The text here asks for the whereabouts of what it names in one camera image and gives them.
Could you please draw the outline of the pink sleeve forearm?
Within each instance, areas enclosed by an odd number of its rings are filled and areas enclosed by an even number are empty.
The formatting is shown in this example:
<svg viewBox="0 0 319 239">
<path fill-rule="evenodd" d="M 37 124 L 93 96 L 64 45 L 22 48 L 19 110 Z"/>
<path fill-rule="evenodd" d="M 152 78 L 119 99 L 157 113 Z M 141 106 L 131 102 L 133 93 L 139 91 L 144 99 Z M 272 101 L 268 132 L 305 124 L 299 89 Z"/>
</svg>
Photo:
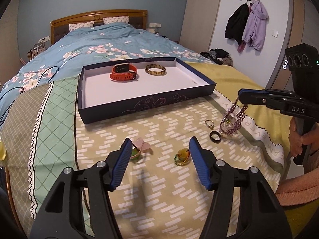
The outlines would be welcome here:
<svg viewBox="0 0 319 239">
<path fill-rule="evenodd" d="M 276 190 L 281 206 L 303 205 L 318 199 L 318 151 L 307 160 L 302 176 L 286 179 Z"/>
</svg>

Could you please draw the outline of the person right hand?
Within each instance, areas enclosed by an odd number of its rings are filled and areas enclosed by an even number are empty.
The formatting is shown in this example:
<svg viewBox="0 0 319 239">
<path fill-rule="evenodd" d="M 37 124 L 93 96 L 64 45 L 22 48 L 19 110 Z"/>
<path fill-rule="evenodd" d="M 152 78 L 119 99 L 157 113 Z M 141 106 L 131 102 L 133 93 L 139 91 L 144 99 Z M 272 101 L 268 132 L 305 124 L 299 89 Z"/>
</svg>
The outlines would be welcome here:
<svg viewBox="0 0 319 239">
<path fill-rule="evenodd" d="M 290 153 L 293 157 L 297 157 L 302 153 L 302 146 L 311 145 L 310 152 L 315 153 L 319 148 L 319 128 L 318 123 L 315 124 L 315 128 L 310 132 L 300 136 L 297 132 L 297 126 L 294 118 L 290 121 L 290 134 L 289 134 L 289 143 L 290 143 Z"/>
</svg>

